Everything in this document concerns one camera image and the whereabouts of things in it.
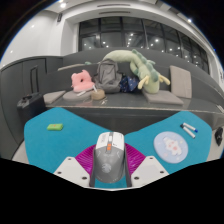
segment gray cushion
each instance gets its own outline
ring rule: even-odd
[[[51,104],[55,100],[57,100],[59,97],[61,97],[63,94],[65,94],[66,91],[59,91],[59,92],[53,92],[53,93],[47,93],[44,97],[45,104]]]
[[[81,66],[81,65],[84,65],[84,64],[69,65],[69,66],[66,66],[66,67],[59,68],[58,71],[68,69],[68,68],[78,67],[78,66]]]
[[[183,105],[184,102],[169,91],[159,90],[158,93],[149,94],[144,89],[142,90],[144,96],[149,103],[164,103]]]
[[[67,92],[64,96],[63,99],[66,101],[80,101],[80,100],[86,100],[91,98],[91,93],[92,91],[88,91],[81,96],[77,96],[79,93],[75,93],[73,90],[70,92]]]
[[[170,66],[171,92],[179,97],[192,98],[191,73],[182,68]]]

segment printed logo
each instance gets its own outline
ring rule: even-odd
[[[108,163],[104,163],[104,164],[102,165],[102,171],[103,171],[104,173],[110,173],[110,171],[111,171],[111,165],[108,164]]]
[[[182,153],[182,150],[178,144],[178,141],[172,140],[168,137],[165,137],[163,141],[166,144],[166,149],[171,151],[172,155],[180,155]]]

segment desk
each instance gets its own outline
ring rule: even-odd
[[[183,105],[150,104],[141,93],[107,94],[107,101],[67,102],[59,98],[47,105],[65,108],[88,121],[112,131],[128,134],[162,121],[177,112],[190,111],[214,130],[224,125],[224,114],[214,103],[201,99],[180,98]]]
[[[184,122],[199,129],[195,139],[180,128],[180,124]],[[62,131],[48,131],[46,128],[49,123],[63,123],[64,128]],[[31,165],[53,173],[66,157],[75,157],[85,148],[96,144],[98,136],[107,131],[110,130],[88,122],[65,109],[53,108],[31,119],[25,125],[24,136],[28,161]],[[182,162],[169,164],[156,154],[153,140],[164,131],[179,133],[186,140],[189,153]],[[212,130],[208,124],[194,114],[182,111],[138,132],[125,135],[125,143],[130,144],[145,156],[155,156],[171,174],[189,165],[206,162],[211,135]],[[119,185],[114,183],[113,187],[120,188],[120,183],[117,184]],[[104,187],[104,184],[99,183],[98,186]]]

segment fabric item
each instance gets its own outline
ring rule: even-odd
[[[61,67],[58,69],[58,71],[64,70],[64,69],[68,69],[68,68],[74,68],[74,67],[78,67],[78,66],[82,66],[84,64],[75,64],[75,65],[69,65],[69,66],[65,66],[65,67]]]
[[[143,89],[142,92],[149,103],[164,103],[164,104],[177,104],[177,105],[184,104],[184,102],[181,99],[179,99],[169,91],[159,90],[158,93],[150,94]]]
[[[75,93],[73,90],[67,92],[66,94],[63,95],[63,99],[65,101],[81,101],[81,100],[86,100],[91,98],[91,93],[92,91],[88,91],[81,96],[77,96],[79,93]]]
[[[86,70],[82,70],[80,73],[74,73],[71,79],[71,87],[73,87],[73,91],[76,93],[93,89],[94,83]]]
[[[47,93],[44,97],[45,104],[51,104],[61,96],[63,96],[66,93],[66,91],[59,91],[59,92],[53,92],[53,93]]]
[[[103,89],[105,93],[120,92],[122,74],[118,72],[118,65],[111,59],[105,59],[98,65],[95,83],[97,89]]]
[[[138,77],[123,76],[120,82],[120,92],[140,92],[138,89],[138,83]]]
[[[147,60],[136,49],[132,51],[115,50],[107,54],[103,60],[105,59],[111,59],[116,62],[129,62],[131,71],[141,80],[139,88],[143,87],[148,93],[157,93],[160,82],[170,85],[170,81],[153,68],[155,62]]]
[[[170,66],[171,92],[179,97],[192,98],[191,73],[182,68]]]

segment pen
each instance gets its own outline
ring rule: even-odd
[[[183,124],[180,125],[181,128],[184,129],[184,131],[186,131],[192,138],[195,138],[195,135],[186,127],[184,127]]]
[[[195,131],[195,132],[198,132],[198,130],[192,126],[190,126],[189,124],[186,124],[186,123],[183,123],[183,125],[187,128],[190,128],[191,130]]]

